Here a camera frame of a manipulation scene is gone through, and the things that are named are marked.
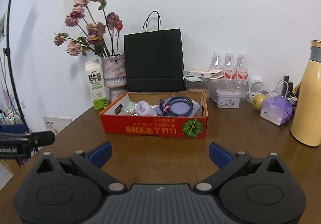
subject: black tripod pole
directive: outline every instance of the black tripod pole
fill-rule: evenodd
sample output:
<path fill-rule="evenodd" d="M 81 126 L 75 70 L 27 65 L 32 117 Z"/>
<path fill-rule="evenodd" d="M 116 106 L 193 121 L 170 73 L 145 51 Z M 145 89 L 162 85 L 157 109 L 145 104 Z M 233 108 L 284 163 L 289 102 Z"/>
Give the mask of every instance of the black tripod pole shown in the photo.
<path fill-rule="evenodd" d="M 26 122 L 26 120 L 25 120 L 25 118 L 24 118 L 24 115 L 23 115 L 23 112 L 22 112 L 22 109 L 21 109 L 21 106 L 20 106 L 20 102 L 19 102 L 19 98 L 18 98 L 18 94 L 17 94 L 17 89 L 16 89 L 16 85 L 15 85 L 15 83 L 14 83 L 13 73 L 12 73 L 12 64 L 11 64 L 10 47 L 9 47 L 9 17 L 10 17 L 10 8 L 11 8 L 11 0 L 9 0 L 9 3 L 8 3 L 7 23 L 6 23 L 6 41 L 7 41 L 7 48 L 4 49 L 4 53 L 5 53 L 5 55 L 6 55 L 7 58 L 8 58 L 8 70 L 9 70 L 9 75 L 10 75 L 10 81 L 11 81 L 11 85 L 12 85 L 13 95 L 14 95 L 14 98 L 15 98 L 16 103 L 17 103 L 17 109 L 18 109 L 18 111 L 19 111 L 19 114 L 20 114 L 20 118 L 21 118 L 22 123 L 27 127 L 27 131 L 29 131 L 28 126 L 27 126 L 27 122 Z"/>

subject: open box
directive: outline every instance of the open box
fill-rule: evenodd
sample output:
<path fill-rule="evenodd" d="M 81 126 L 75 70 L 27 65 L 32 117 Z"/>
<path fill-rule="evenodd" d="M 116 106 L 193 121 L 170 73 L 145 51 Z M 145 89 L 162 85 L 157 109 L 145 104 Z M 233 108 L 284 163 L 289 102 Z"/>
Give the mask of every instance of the open box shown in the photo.
<path fill-rule="evenodd" d="M 202 92 L 177 92 L 177 96 L 187 96 L 198 102 L 200 108 L 193 117 L 169 116 L 126 116 L 117 115 L 120 105 L 125 106 L 129 101 L 146 101 L 150 105 L 157 105 L 159 99 L 166 100 L 173 92 L 159 93 L 124 93 L 117 100 L 106 107 L 100 118 L 106 133 L 127 135 L 153 135 L 171 138 L 204 139 L 207 127 L 207 105 Z"/>

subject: black bag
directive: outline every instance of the black bag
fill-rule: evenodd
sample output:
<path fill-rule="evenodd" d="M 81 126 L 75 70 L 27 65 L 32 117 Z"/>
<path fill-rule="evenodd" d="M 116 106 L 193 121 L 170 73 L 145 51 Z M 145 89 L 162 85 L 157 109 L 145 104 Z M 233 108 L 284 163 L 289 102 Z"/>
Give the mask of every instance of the black bag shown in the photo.
<path fill-rule="evenodd" d="M 147 32 L 150 15 L 158 14 L 158 30 Z M 183 51 L 179 29 L 161 30 L 157 11 L 150 13 L 142 33 L 124 35 L 127 91 L 185 91 Z"/>

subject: green leaf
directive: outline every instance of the green leaf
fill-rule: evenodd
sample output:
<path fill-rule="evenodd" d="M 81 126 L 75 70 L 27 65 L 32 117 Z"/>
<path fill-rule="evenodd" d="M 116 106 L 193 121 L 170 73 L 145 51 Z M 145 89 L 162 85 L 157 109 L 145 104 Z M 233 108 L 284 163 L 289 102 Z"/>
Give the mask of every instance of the green leaf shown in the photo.
<path fill-rule="evenodd" d="M 102 9 L 104 9 L 104 8 L 106 7 L 106 4 L 107 4 L 107 2 L 104 0 L 103 2 L 101 2 L 100 7 L 99 7 L 99 8 L 96 8 L 96 9 L 102 10 Z"/>
<path fill-rule="evenodd" d="M 94 46 L 94 48 L 95 48 L 97 54 L 102 54 L 104 52 L 103 45 L 96 45 L 96 46 Z"/>
<path fill-rule="evenodd" d="M 86 46 L 83 46 L 83 47 L 82 47 L 82 50 L 83 50 L 84 52 L 89 52 L 89 51 L 91 51 L 91 49 L 90 49 L 89 47 L 86 47 Z"/>
<path fill-rule="evenodd" d="M 86 41 L 86 39 L 87 39 L 87 37 L 85 37 L 85 36 L 80 36 L 80 37 L 77 38 L 77 40 L 78 40 L 79 42 L 82 42 L 84 45 L 88 46 L 89 44 L 88 44 L 88 42 Z"/>

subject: yellow thermos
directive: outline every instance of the yellow thermos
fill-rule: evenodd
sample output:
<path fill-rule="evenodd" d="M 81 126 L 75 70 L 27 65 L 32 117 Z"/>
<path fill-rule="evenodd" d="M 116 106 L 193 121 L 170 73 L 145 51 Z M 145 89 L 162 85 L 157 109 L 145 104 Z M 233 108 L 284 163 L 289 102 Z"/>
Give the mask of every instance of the yellow thermos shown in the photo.
<path fill-rule="evenodd" d="M 312 41 L 290 131 L 306 145 L 319 146 L 321 143 L 321 41 Z"/>

